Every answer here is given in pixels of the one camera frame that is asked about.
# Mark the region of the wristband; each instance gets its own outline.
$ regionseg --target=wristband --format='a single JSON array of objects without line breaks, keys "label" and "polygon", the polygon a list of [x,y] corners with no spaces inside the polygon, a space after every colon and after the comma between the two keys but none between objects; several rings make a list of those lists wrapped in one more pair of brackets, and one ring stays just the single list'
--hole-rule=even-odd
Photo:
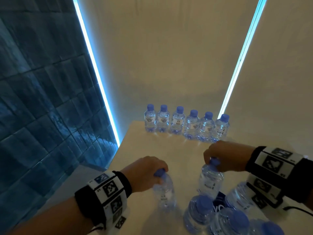
[{"label": "wristband", "polygon": [[266,188],[270,187],[271,192],[262,191],[257,186],[255,189],[271,205],[281,201],[283,196],[299,203],[305,202],[313,186],[312,180],[306,180],[312,177],[312,168],[313,162],[303,158],[301,154],[264,146],[253,151],[246,165],[246,170],[259,179],[255,182],[256,178],[251,178],[249,183],[252,186],[264,184]]},{"label": "wristband", "polygon": [[75,193],[80,211],[95,226],[102,223],[104,229],[114,227],[127,208],[129,181],[121,172],[106,171],[87,184]]}]

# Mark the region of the white wall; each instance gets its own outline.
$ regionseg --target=white wall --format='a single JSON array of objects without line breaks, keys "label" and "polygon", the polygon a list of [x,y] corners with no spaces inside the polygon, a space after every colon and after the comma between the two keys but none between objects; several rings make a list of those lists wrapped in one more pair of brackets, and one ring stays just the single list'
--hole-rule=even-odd
[{"label": "white wall", "polygon": [[313,0],[267,0],[226,113],[232,137],[313,156]]},{"label": "white wall", "polygon": [[122,139],[148,103],[217,117],[258,0],[78,0]]}]

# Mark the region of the blue tiled wall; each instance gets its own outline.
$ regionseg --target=blue tiled wall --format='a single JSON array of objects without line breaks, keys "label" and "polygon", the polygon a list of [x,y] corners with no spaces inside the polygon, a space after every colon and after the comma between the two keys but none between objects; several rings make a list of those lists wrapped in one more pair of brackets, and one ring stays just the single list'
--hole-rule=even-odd
[{"label": "blue tiled wall", "polygon": [[72,0],[0,0],[0,233],[117,150]]}]

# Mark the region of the water bottle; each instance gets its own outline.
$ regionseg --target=water bottle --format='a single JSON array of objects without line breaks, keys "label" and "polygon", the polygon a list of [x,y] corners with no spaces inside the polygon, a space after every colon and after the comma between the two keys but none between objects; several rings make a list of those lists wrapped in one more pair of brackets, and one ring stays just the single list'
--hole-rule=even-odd
[{"label": "water bottle", "polygon": [[154,195],[158,200],[158,207],[162,210],[171,210],[176,206],[176,197],[173,182],[164,169],[159,169],[154,176],[161,177],[163,183],[153,186]]},{"label": "water bottle", "polygon": [[207,196],[195,196],[191,199],[184,213],[185,228],[191,234],[204,230],[214,217],[213,202]]},{"label": "water bottle", "polygon": [[204,117],[200,119],[200,127],[198,131],[198,139],[202,142],[211,140],[211,132],[214,129],[213,113],[206,112]]},{"label": "water bottle", "polygon": [[161,110],[157,114],[157,130],[166,132],[169,126],[170,112],[167,111],[167,105],[161,105]]},{"label": "water bottle", "polygon": [[215,127],[212,130],[212,142],[217,142],[218,140],[223,140],[229,128],[229,115],[222,114],[221,118],[215,122]]},{"label": "water bottle", "polygon": [[250,188],[246,182],[240,182],[225,196],[225,205],[229,208],[241,210],[245,213],[254,206],[254,202],[248,194]]},{"label": "water bottle", "polygon": [[242,212],[224,208],[215,214],[210,225],[210,235],[248,235],[249,220]]},{"label": "water bottle", "polygon": [[197,110],[191,110],[190,115],[186,119],[184,136],[187,139],[195,139],[197,137],[200,119]]},{"label": "water bottle", "polygon": [[145,112],[145,129],[147,132],[154,132],[156,129],[156,112],[154,111],[154,105],[148,104]]},{"label": "water bottle", "polygon": [[249,235],[284,235],[284,231],[277,224],[261,219],[251,219]]},{"label": "water bottle", "polygon": [[220,164],[217,158],[211,158],[209,165],[204,165],[201,168],[201,174],[199,178],[199,189],[200,195],[206,195],[212,200],[215,200],[218,192],[221,189],[224,181],[224,174],[216,169],[216,166]]},{"label": "water bottle", "polygon": [[178,106],[174,112],[171,122],[171,132],[180,134],[185,121],[184,107]]}]

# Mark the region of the glowing light strip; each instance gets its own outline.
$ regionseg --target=glowing light strip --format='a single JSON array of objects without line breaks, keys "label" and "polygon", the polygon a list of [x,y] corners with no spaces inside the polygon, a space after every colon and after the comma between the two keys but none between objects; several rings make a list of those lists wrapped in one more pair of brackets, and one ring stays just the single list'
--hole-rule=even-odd
[{"label": "glowing light strip", "polygon": [[87,45],[87,48],[88,48],[88,52],[89,52],[89,55],[90,55],[90,58],[91,58],[91,61],[92,61],[92,65],[93,65],[93,67],[95,69],[95,73],[96,73],[96,76],[97,76],[97,80],[98,80],[98,83],[99,83],[99,87],[100,87],[100,90],[101,90],[102,97],[104,99],[106,110],[108,111],[108,115],[109,115],[109,118],[110,118],[111,126],[112,126],[112,129],[113,129],[113,132],[114,132],[114,136],[115,136],[115,139],[116,139],[116,143],[117,143],[117,146],[119,147],[120,146],[120,142],[119,142],[117,130],[116,130],[115,123],[114,123],[114,120],[113,120],[112,112],[111,112],[110,107],[109,107],[108,99],[106,98],[106,95],[105,95],[105,92],[104,92],[104,89],[103,89],[102,81],[101,81],[101,78],[100,78],[100,75],[99,75],[99,71],[98,71],[98,68],[97,68],[97,64],[96,64],[96,60],[95,60],[94,54],[93,54],[92,49],[91,49],[91,45],[90,45],[90,42],[89,42],[89,38],[88,38],[88,35],[87,35],[87,31],[86,31],[86,28],[85,28],[83,17],[82,17],[82,15],[80,13],[80,8],[79,8],[77,0],[73,0],[73,1],[74,1],[74,5],[75,5],[77,16],[78,16],[78,19],[79,19],[79,22],[80,22],[81,29],[82,29],[83,34],[84,34],[85,42],[86,42],[86,45]]},{"label": "glowing light strip", "polygon": [[220,110],[220,112],[218,114],[218,117],[217,117],[218,119],[221,118],[222,114],[224,114],[224,112],[226,110],[228,101],[230,99],[230,95],[232,94],[232,91],[233,91],[233,88],[235,86],[236,80],[238,78],[239,72],[241,70],[242,64],[243,64],[243,62],[245,60],[246,54],[248,52],[248,49],[249,49],[249,46],[250,46],[250,43],[251,43],[251,40],[252,40],[254,32],[256,30],[256,26],[258,25],[260,17],[262,15],[262,11],[264,9],[265,3],[266,3],[266,0],[259,0],[259,2],[258,2],[258,5],[256,7],[254,16],[252,18],[252,22],[250,24],[250,27],[249,27],[249,30],[248,30],[248,33],[247,33],[247,36],[246,36],[246,39],[245,39],[245,42],[244,42],[244,46],[242,47],[242,50],[241,50],[241,53],[239,55],[239,59],[238,59],[237,65],[235,67],[232,79],[230,80],[230,83],[229,83],[229,86],[228,86],[228,90],[227,90],[225,98],[224,98],[224,102],[223,102],[221,110]]}]

